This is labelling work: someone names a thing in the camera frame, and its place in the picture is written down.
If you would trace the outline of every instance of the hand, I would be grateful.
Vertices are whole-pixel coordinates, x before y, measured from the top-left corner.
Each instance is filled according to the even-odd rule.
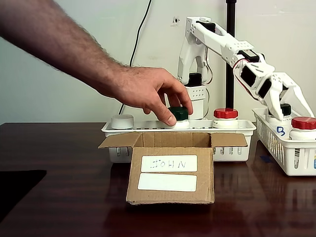
[[[160,121],[169,126],[173,126],[176,119],[166,107],[165,94],[170,106],[183,105],[190,115],[193,113],[186,88],[165,69],[121,67],[114,75],[110,90],[103,94],[126,105],[142,108],[145,114],[153,111]]]

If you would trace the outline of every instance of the wooden table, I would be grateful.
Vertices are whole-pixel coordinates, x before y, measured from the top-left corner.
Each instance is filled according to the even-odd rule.
[[[125,204],[129,165],[97,149],[102,125],[0,126],[0,171],[47,171],[0,237],[316,236],[316,180],[286,177],[255,136],[248,162],[215,164],[213,205],[134,207]]]

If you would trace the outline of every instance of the red bottle cap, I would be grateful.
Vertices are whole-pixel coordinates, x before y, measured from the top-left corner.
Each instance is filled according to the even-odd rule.
[[[314,130],[316,129],[316,118],[295,117],[292,119],[292,126],[297,129]]]
[[[214,117],[218,119],[235,119],[238,117],[238,111],[234,109],[216,109],[214,110]]]

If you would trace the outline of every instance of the robotic arm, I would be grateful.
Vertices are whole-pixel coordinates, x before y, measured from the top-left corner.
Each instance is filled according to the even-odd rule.
[[[254,99],[266,105],[278,120],[283,119],[280,105],[293,96],[300,102],[301,108],[298,109],[303,107],[309,116],[314,117],[301,88],[286,73],[275,73],[275,68],[266,63],[263,54],[255,53],[251,44],[238,41],[222,27],[211,22],[210,18],[188,17],[179,57],[178,80],[187,86],[193,102],[195,111],[190,119],[202,118],[202,97],[201,93],[196,92],[206,89],[204,85],[190,86],[190,67],[196,60],[201,82],[207,82],[210,68],[205,53],[208,49],[221,56],[233,68],[234,76],[241,85]]]

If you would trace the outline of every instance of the open cardboard box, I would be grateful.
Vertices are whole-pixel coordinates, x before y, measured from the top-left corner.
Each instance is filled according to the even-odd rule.
[[[243,134],[128,132],[107,137],[99,148],[131,147],[126,201],[150,203],[214,202],[214,147],[246,147]]]

